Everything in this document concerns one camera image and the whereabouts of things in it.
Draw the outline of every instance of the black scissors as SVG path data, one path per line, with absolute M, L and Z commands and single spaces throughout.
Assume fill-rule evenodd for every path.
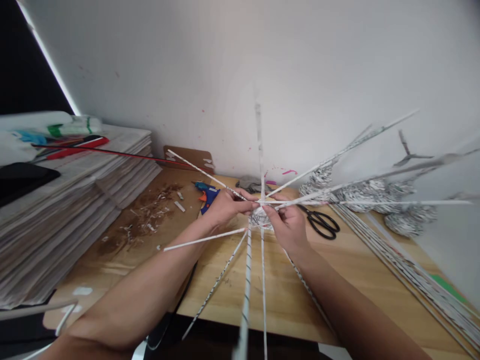
M 335 240 L 337 238 L 337 233 L 340 231 L 340 226 L 337 224 L 335 220 L 332 219 L 331 216 L 328 216 L 326 213 L 318 212 L 318 211 L 310 211 L 303 205 L 297 205 L 300 209 L 306 212 L 306 218 L 310 223 L 311 227 L 322 237 L 328 240 Z M 322 217 L 327 218 L 330 220 L 332 225 L 326 222 Z M 325 228 L 331 235 L 325 234 L 319 230 L 319 228 L 315 225 L 318 224 L 322 228 Z

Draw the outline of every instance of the white wall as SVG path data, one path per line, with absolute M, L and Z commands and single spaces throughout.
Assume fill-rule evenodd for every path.
M 438 155 L 479 137 L 474 0 L 22 3 L 82 112 L 152 130 L 157 155 L 164 144 L 210 151 L 218 174 L 259 172 L 255 93 L 267 179 L 279 183 L 294 176 L 283 172 L 311 167 L 369 123 L 414 108 L 421 113 L 402 128 L 415 153 Z M 334 177 L 366 175 L 403 156 L 393 130 L 344 156 Z M 462 174 L 445 171 L 452 188 L 463 186 Z M 469 174 L 476 185 L 479 174 Z M 434 180 L 419 186 L 427 191 Z M 420 244 L 441 253 L 452 279 L 466 279 L 466 268 L 475 274 L 457 284 L 467 292 L 479 285 L 478 227 L 459 225 L 466 210 L 448 211 L 457 215 L 443 215 Z M 447 231 L 465 243 L 448 247 Z M 471 300 L 480 307 L 480 294 Z

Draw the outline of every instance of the black cable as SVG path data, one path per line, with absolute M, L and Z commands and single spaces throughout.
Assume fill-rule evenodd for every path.
M 184 297 L 185 295 L 187 294 L 187 291 L 189 290 L 189 287 L 190 287 L 190 284 L 192 283 L 192 279 L 194 278 L 194 274 L 195 274 L 195 269 L 197 268 L 197 265 L 198 265 L 198 261 L 195 263 L 195 265 L 193 265 L 193 268 L 191 270 L 191 274 L 190 274 L 190 278 L 188 279 L 188 282 L 186 283 L 186 286 L 185 286 L 185 290 L 183 290 L 183 293 L 181 294 L 181 297 L 180 297 L 180 300 L 178 301 L 178 303 L 176 304 L 176 307 L 175 307 L 175 310 L 173 310 L 173 312 L 169 312 L 169 313 L 166 313 L 163 318 L 160 320 L 160 323 L 161 322 L 165 322 L 165 325 L 164 325 L 164 330 L 161 334 L 161 337 L 160 337 L 160 340 L 158 341 L 158 343 L 155 345 L 155 346 L 151 346 L 149 344 L 149 339 L 147 338 L 146 339 L 146 346 L 147 348 L 149 348 L 151 351 L 155 351 L 160 343 L 162 342 L 165 334 L 167 333 L 167 330 L 169 329 L 169 326 L 170 324 L 172 323 L 172 319 L 174 318 L 174 316 L 177 314 L 177 311 L 179 310 L 180 308 L 180 305 L 182 304 L 182 301 L 184 300 Z

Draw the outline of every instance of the glue gun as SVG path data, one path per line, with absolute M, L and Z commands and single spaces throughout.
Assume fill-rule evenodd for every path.
M 206 183 L 197 181 L 191 182 L 195 184 L 195 187 L 203 192 L 203 195 L 198 199 L 205 202 L 205 205 L 200 209 L 201 214 L 205 214 L 205 212 L 209 209 L 210 205 L 214 202 L 215 198 L 219 194 L 219 190 L 215 188 L 215 186 L 207 185 Z

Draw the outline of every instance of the stack of newspaper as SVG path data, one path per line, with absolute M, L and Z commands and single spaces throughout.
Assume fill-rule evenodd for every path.
M 151 156 L 150 131 L 104 125 L 101 149 Z M 44 302 L 160 173 L 152 160 L 83 151 L 39 166 L 61 176 L 0 208 L 0 308 Z

